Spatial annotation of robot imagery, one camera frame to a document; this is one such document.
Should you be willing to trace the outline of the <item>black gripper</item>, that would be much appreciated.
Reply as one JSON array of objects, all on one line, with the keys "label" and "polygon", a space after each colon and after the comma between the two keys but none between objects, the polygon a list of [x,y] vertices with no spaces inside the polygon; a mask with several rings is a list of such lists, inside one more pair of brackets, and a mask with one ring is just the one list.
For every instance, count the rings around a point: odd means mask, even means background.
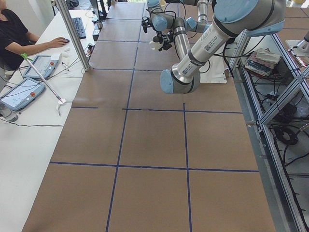
[{"label": "black gripper", "polygon": [[173,35],[171,31],[167,34],[157,31],[156,36],[153,37],[153,41],[162,44],[162,47],[158,51],[169,50],[172,47]]}]

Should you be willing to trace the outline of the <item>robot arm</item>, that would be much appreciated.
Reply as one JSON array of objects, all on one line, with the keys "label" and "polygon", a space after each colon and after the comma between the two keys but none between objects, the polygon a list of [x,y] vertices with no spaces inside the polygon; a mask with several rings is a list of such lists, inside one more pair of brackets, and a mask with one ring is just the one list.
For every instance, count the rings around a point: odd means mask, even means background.
[{"label": "robot arm", "polygon": [[218,0],[212,24],[198,41],[189,45],[185,28],[174,32],[179,63],[163,70],[160,86],[165,93],[191,93],[200,83],[200,68],[229,39],[246,31],[249,37],[265,36],[282,30],[285,18],[283,0]]},{"label": "robot arm", "polygon": [[149,16],[142,18],[141,26],[145,33],[153,29],[156,35],[153,42],[157,43],[154,50],[169,50],[174,43],[176,54],[183,59],[191,50],[187,33],[203,33],[210,26],[208,24],[208,0],[196,0],[192,3],[197,7],[197,20],[193,17],[182,18],[174,11],[168,11],[159,0],[148,0]]}]

